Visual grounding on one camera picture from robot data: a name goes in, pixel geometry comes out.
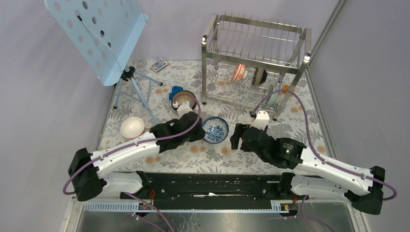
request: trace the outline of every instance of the white wall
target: white wall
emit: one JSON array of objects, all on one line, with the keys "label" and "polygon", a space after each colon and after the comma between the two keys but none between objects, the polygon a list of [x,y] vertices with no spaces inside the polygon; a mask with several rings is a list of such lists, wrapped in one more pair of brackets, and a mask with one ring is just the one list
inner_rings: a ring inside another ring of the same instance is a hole
[{"label": "white wall", "polygon": [[42,0],[0,0],[0,231],[56,232],[76,150],[93,149],[109,87]]},{"label": "white wall", "polygon": [[409,11],[408,0],[348,1],[311,65],[341,160],[385,168],[398,190],[367,217],[372,232],[410,227]]},{"label": "white wall", "polygon": [[315,44],[337,0],[140,0],[149,19],[133,59],[200,60],[201,39],[213,13],[312,29]]}]

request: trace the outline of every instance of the metal dish rack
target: metal dish rack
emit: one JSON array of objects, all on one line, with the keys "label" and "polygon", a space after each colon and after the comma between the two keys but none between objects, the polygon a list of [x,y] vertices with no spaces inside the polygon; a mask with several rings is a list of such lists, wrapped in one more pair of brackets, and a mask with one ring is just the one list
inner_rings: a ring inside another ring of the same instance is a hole
[{"label": "metal dish rack", "polygon": [[[301,58],[302,45],[304,56]],[[202,103],[207,100],[253,109],[265,96],[269,85],[281,88],[286,74],[294,75],[289,90],[293,91],[309,64],[311,29],[258,19],[213,14],[202,37]],[[213,65],[207,76],[208,58]],[[248,74],[231,81],[235,66],[244,64]],[[252,86],[255,68],[268,72],[266,82]],[[261,109],[274,112],[277,120],[290,93],[281,102]]]}]

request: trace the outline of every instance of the card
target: card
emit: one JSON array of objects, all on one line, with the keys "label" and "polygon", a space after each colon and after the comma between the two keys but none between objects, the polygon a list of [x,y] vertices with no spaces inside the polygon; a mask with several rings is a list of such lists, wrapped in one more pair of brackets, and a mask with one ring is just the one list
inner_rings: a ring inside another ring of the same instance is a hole
[{"label": "card", "polygon": [[150,67],[154,72],[158,73],[159,71],[163,70],[167,65],[165,61],[162,59],[157,60],[155,63],[153,63]]}]

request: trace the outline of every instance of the blue patterned bowl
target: blue patterned bowl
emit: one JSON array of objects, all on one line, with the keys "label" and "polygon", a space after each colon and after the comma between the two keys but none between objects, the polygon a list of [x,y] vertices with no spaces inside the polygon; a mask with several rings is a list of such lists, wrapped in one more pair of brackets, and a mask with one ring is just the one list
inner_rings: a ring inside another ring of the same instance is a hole
[{"label": "blue patterned bowl", "polygon": [[210,117],[202,123],[205,130],[204,140],[210,144],[218,144],[228,137],[228,123],[221,117]]}]

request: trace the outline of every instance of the orange object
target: orange object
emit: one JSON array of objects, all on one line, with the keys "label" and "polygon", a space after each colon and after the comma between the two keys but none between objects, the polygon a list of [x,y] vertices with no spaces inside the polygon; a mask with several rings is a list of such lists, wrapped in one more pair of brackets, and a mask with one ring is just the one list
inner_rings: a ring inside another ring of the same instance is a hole
[{"label": "orange object", "polygon": [[284,89],[289,89],[290,86],[289,86],[289,85],[285,85],[283,88],[284,88]]}]

